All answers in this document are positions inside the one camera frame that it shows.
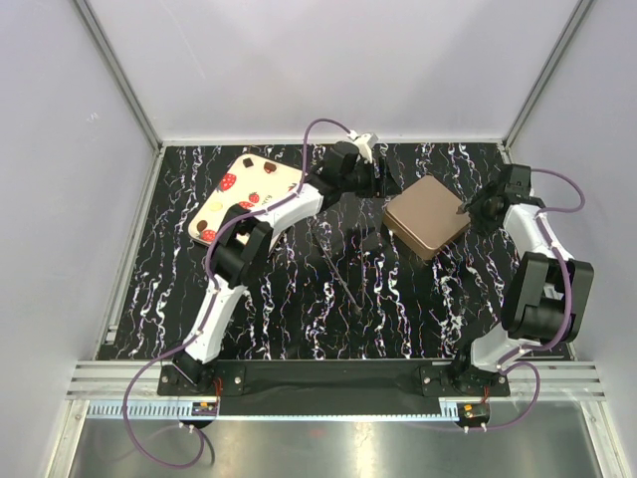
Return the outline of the rose gold box lid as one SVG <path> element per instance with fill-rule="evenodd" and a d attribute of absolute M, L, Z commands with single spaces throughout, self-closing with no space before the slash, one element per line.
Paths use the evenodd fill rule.
<path fill-rule="evenodd" d="M 461 199 L 442 182 L 432 175 L 426 175 L 394 197 L 387 204 L 384 215 L 456 213 L 461 203 Z"/>

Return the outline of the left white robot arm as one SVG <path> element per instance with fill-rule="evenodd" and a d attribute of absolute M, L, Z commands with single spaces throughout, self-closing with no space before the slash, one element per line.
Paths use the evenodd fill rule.
<path fill-rule="evenodd" d="M 218 358 L 236 305 L 261 278 L 277 240 L 289 228 L 337 204 L 345 193 L 386 198 L 400 193 L 373 133 L 352 133 L 330 146 L 310 170 L 254 154 L 230 167 L 211 198 L 219 203 L 206 223 L 213 237 L 205 258 L 208 285 L 191 331 L 173 356 L 180 382 L 195 394 L 214 384 Z"/>

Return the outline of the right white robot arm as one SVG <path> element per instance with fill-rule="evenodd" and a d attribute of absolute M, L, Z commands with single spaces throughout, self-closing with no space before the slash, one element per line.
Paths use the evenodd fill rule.
<path fill-rule="evenodd" d="M 459 208 L 477 233 L 505 231 L 520 259 L 498 324 L 463 346 L 446 369 L 447 382 L 462 394 L 496 386 L 517 359 L 570 343 L 581 328 L 594 269 L 556 238 L 550 207 L 532 192 L 533 173 L 508 164 Z"/>

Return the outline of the brown chocolate box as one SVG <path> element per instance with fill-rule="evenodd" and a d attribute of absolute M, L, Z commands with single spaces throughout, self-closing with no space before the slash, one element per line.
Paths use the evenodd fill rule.
<path fill-rule="evenodd" d="M 454 212 L 407 216 L 386 213 L 383 223 L 418 257 L 428 261 L 468 229 L 469 218 Z"/>

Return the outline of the metal tweezers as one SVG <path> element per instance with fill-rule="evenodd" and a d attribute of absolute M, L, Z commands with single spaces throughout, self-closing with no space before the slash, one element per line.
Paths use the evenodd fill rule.
<path fill-rule="evenodd" d="M 331 259 L 330 251 L 324 246 L 323 242 L 319 239 L 315 232 L 312 232 L 312 238 L 315 245 L 320 250 L 320 254 L 326 261 L 330 271 L 333 273 L 336 281 L 342 287 L 345 296 L 352 306 L 353 312 L 357 316 L 361 317 L 366 303 L 366 280 L 364 278 L 364 272 L 361 272 L 360 287 L 354 290 L 340 274 L 336 264 Z"/>

